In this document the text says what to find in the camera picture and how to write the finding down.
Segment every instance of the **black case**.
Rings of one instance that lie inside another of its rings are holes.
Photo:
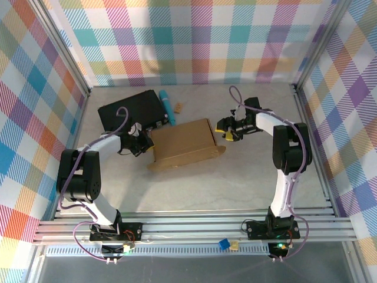
[[[157,128],[167,123],[166,112],[161,101],[154,90],[147,90],[100,107],[98,114],[105,131],[116,130],[124,121],[124,116],[116,116],[121,106],[128,109],[132,122],[139,122],[143,130]]]

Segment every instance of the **cardboard box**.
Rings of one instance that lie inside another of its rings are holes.
[[[215,158],[226,149],[216,144],[208,119],[153,130],[151,138],[155,161],[148,169],[155,172]]]

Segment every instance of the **plaid wall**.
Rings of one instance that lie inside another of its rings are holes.
[[[84,96],[27,0],[0,0],[0,282],[19,282]]]
[[[332,192],[377,282],[377,0],[353,0],[304,90]]]
[[[91,84],[136,86],[292,83],[336,1],[45,3]]]

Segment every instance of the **blue cube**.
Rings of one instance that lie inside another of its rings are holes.
[[[228,241],[228,239],[223,239],[219,242],[219,246],[222,251],[225,251],[230,247],[230,242]]]

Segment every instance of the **blue cylinder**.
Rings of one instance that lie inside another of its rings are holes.
[[[173,109],[171,109],[171,105],[169,102],[169,97],[167,96],[167,93],[165,90],[160,90],[158,92],[158,95],[160,96],[160,100],[165,108],[167,117],[169,119],[169,122],[172,126],[176,125],[176,118],[174,118],[174,112]]]

